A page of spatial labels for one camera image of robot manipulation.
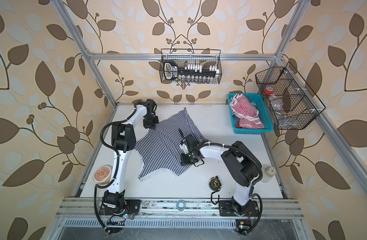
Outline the blue white striped tank top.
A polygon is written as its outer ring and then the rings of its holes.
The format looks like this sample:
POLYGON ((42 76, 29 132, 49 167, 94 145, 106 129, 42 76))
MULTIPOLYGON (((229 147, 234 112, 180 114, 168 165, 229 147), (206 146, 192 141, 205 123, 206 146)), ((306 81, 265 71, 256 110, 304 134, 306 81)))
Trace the blue white striped tank top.
POLYGON ((135 145, 142 159, 138 179, 143 182, 160 173, 178 177, 188 170, 189 166, 181 165, 183 151, 179 146, 188 135, 193 135, 196 140, 203 137, 186 109, 150 129, 135 145))

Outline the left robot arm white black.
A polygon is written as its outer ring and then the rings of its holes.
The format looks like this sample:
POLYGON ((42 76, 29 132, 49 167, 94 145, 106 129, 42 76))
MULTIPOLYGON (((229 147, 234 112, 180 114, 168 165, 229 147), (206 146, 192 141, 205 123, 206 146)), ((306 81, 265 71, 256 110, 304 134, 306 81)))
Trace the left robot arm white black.
POLYGON ((158 123, 155 114, 157 105, 154 100, 138 101, 133 112, 122 121, 111 122, 103 127, 100 133, 102 145, 113 150, 113 166, 109 182, 103 186, 96 184, 95 189, 106 189, 102 197, 105 209, 116 214, 130 212, 131 207, 125 201, 124 179, 130 151, 135 148, 136 137, 134 127, 143 121, 145 129, 154 129, 158 123))

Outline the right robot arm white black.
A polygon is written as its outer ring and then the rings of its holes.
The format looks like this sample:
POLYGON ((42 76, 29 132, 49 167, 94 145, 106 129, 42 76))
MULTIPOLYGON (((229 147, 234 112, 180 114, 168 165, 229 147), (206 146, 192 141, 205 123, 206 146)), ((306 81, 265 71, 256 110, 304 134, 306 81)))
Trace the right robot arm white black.
POLYGON ((222 161, 236 182, 229 212, 238 216, 248 213, 251 200, 255 196, 255 185, 263 178, 262 164, 240 141, 232 145, 212 143, 205 139, 201 142, 193 135, 188 135, 180 142, 181 165, 194 165, 203 159, 222 161))

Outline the red white striped tank top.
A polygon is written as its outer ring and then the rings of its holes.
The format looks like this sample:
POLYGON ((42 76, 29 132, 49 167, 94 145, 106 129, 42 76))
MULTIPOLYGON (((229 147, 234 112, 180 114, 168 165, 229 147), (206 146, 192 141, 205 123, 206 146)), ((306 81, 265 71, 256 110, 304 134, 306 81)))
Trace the red white striped tank top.
POLYGON ((259 110, 251 104, 243 94, 236 94, 230 100, 232 114, 239 119, 239 126, 243 129, 258 129, 265 128, 259 118, 259 110))

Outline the black white tool rack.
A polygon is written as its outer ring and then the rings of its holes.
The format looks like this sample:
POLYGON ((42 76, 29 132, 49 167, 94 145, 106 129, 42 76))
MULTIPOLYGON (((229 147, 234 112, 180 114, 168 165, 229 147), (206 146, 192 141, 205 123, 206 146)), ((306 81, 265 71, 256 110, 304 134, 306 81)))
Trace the black white tool rack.
POLYGON ((222 69, 217 61, 164 60, 159 67, 162 82, 218 82, 222 69))

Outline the teal plastic basket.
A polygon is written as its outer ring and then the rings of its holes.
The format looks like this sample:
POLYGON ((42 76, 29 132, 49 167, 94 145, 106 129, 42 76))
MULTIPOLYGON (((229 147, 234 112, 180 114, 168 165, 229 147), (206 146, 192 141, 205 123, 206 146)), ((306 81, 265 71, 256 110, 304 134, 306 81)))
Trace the teal plastic basket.
POLYGON ((229 94, 228 105, 235 134, 262 135, 274 127, 264 103, 258 94, 229 94))

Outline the red cap plastic bottle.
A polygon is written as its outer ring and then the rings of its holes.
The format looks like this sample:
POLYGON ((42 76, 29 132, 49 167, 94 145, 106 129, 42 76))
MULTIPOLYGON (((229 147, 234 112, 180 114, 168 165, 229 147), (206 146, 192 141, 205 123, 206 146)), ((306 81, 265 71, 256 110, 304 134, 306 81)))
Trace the red cap plastic bottle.
POLYGON ((282 96, 277 96, 274 93, 274 88, 267 86, 264 89, 264 93, 270 103, 270 106, 274 111, 283 111, 283 99, 282 96))

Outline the small tape roll on rail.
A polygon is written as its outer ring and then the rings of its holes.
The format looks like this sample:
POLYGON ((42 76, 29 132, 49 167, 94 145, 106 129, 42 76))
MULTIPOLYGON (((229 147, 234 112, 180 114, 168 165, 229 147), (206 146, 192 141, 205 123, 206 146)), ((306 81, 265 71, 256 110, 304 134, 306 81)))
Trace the small tape roll on rail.
POLYGON ((186 202, 184 200, 178 200, 176 202, 176 209, 179 212, 183 212, 186 209, 186 202))

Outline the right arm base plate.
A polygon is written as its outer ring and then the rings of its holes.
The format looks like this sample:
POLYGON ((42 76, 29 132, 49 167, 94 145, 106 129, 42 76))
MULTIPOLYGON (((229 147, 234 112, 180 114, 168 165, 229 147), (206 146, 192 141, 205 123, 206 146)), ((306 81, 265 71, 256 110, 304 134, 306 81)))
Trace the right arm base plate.
POLYGON ((258 217, 260 212, 256 201, 250 201, 244 206, 232 200, 219 201, 218 206, 222 217, 258 217))

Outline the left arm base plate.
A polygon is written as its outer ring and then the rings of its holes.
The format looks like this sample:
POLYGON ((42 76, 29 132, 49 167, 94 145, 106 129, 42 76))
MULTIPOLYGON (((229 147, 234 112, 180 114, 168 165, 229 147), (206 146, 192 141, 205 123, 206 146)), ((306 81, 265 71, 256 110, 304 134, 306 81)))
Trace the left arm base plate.
POLYGON ((123 204, 108 204, 102 203, 101 207, 99 208, 99 214, 104 216, 123 216, 127 215, 135 215, 140 210, 141 200, 133 200, 133 199, 126 199, 123 201, 123 204))

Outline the aluminium front rail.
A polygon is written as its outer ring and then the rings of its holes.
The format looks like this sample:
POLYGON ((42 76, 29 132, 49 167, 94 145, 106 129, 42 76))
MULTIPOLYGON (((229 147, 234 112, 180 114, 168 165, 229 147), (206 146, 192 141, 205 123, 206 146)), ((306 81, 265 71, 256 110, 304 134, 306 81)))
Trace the aluminium front rail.
POLYGON ((139 218, 248 218, 261 216, 264 219, 302 220, 304 214, 296 200, 253 199, 242 214, 233 211, 230 200, 220 200, 217 205, 209 199, 143 198, 126 199, 124 210, 101 206, 93 198, 66 198, 61 203, 57 217, 94 217, 99 213, 102 218, 126 216, 139 218))

